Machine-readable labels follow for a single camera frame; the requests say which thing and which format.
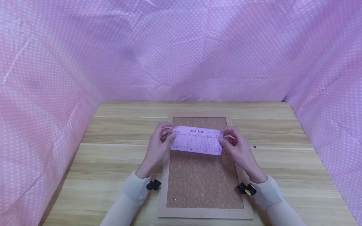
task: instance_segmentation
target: wooden frame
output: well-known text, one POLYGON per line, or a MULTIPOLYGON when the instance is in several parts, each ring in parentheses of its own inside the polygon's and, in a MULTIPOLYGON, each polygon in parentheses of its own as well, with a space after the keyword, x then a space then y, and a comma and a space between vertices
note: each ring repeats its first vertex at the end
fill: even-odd
MULTIPOLYGON (((232 126, 231 116, 224 112, 172 112, 168 114, 168 122, 173 118, 225 118, 226 124, 232 126)), ((223 219, 253 219, 253 208, 247 195, 242 195, 244 209, 207 209, 207 208, 168 208, 168 174, 170 167, 171 150, 167 151, 163 159, 162 186, 160 194, 159 217, 181 217, 181 218, 223 218, 223 219)), ((249 184, 244 171, 236 166, 239 183, 249 184)))

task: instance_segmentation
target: white sleeve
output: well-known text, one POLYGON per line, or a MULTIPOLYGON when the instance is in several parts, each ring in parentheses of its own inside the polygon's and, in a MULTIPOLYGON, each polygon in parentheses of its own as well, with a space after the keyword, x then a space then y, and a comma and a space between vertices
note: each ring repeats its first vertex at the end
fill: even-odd
POLYGON ((274 226, 305 226, 299 215, 285 201, 283 193, 276 181, 267 175, 266 182, 250 184, 256 189, 255 201, 259 204, 269 217, 274 226))
POLYGON ((150 177, 141 179, 133 171, 123 184, 121 195, 109 209, 101 226, 129 226, 147 197, 146 185, 149 182, 150 177))

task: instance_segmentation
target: receipt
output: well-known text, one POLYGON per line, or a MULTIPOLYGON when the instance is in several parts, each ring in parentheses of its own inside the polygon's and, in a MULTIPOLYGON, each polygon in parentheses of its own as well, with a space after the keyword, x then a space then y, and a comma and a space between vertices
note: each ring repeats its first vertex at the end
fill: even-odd
POLYGON ((172 150, 221 155, 222 147, 218 141, 224 134, 220 130, 188 126, 172 128, 176 138, 171 145, 172 150))

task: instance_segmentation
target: pink polka dot fabric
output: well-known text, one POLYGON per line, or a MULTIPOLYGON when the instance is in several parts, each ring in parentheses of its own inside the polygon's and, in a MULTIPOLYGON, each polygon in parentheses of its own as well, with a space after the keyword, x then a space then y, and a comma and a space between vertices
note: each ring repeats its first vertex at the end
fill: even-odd
POLYGON ((1 225, 39 223, 105 100, 286 101, 362 225, 361 30, 351 0, 0 1, 1 225))

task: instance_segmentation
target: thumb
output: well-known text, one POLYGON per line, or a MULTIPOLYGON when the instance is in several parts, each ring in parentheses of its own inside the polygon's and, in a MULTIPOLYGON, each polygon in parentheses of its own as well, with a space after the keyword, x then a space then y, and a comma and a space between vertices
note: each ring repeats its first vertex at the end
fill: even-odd
POLYGON ((229 143, 229 141, 225 140, 222 137, 219 137, 219 143, 228 151, 231 151, 231 149, 234 147, 231 145, 231 143, 229 143))
POLYGON ((171 146, 172 142, 175 140, 176 138, 176 133, 171 133, 170 135, 168 135, 168 137, 166 138, 165 142, 163 142, 166 146, 171 146))

